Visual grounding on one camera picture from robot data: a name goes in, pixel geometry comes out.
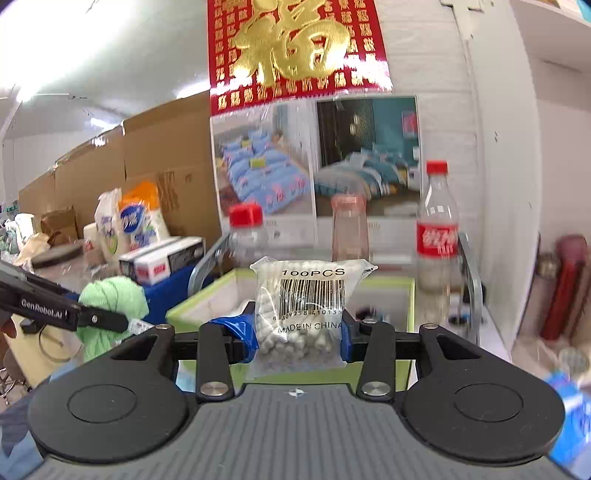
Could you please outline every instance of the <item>dark curtain in picture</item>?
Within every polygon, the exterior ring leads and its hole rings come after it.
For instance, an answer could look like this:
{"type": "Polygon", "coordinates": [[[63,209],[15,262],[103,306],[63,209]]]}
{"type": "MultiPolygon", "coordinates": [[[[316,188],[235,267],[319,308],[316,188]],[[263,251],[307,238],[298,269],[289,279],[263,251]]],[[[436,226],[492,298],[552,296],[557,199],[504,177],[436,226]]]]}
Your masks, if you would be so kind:
{"type": "Polygon", "coordinates": [[[344,160],[375,142],[371,100],[319,102],[320,154],[322,167],[344,160]]]}

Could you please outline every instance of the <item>metal screw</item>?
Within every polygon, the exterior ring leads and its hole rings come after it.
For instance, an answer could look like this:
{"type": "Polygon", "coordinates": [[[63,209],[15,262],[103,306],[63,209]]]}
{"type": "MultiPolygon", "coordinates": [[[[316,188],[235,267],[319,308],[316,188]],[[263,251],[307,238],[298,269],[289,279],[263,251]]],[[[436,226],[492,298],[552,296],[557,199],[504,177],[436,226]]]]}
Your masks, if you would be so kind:
{"type": "Polygon", "coordinates": [[[367,382],[361,391],[370,397],[383,397],[390,393],[390,386],[384,382],[367,382]]]}
{"type": "Polygon", "coordinates": [[[221,397],[228,393],[230,388],[223,382],[207,382],[201,385],[199,390],[208,397],[221,397]]]}

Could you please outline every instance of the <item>red poster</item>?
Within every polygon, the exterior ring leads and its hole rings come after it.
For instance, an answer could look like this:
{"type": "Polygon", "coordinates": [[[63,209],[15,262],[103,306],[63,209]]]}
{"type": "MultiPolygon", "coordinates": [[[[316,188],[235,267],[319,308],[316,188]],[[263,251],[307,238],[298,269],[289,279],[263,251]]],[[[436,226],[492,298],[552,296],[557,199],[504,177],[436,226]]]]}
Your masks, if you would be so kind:
{"type": "Polygon", "coordinates": [[[212,115],[391,90],[374,0],[208,0],[212,115]]]}

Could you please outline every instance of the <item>plastic bottle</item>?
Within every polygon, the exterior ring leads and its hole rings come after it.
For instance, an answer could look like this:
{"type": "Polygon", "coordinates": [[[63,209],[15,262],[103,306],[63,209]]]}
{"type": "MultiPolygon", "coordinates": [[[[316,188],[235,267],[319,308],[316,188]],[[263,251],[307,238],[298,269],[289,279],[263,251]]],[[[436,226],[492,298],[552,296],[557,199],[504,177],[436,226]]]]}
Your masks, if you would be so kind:
{"type": "Polygon", "coordinates": [[[369,260],[366,201],[360,195],[335,195],[333,208],[332,261],[369,260]]]}
{"type": "Polygon", "coordinates": [[[267,231],[262,226],[262,209],[257,203],[240,203],[230,208],[230,250],[238,267],[249,267],[264,256],[267,231]]]}
{"type": "Polygon", "coordinates": [[[427,162],[429,188],[417,220],[417,299],[419,324],[445,325],[449,315],[450,284],[457,269],[460,216],[447,186],[447,162],[427,162]]]}

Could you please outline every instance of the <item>green towel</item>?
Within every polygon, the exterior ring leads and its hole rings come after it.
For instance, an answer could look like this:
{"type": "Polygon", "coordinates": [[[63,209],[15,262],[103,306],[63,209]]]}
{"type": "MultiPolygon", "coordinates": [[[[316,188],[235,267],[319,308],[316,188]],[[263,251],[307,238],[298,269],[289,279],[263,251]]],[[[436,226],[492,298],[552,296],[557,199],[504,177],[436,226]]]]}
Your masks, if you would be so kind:
{"type": "MultiPolygon", "coordinates": [[[[144,289],[127,277],[113,277],[88,284],[78,301],[87,307],[98,307],[122,313],[128,320],[142,319],[150,310],[144,289]]],[[[77,337],[84,343],[84,361],[108,352],[113,343],[129,336],[129,332],[117,333],[94,327],[79,327],[77,337]]]]}

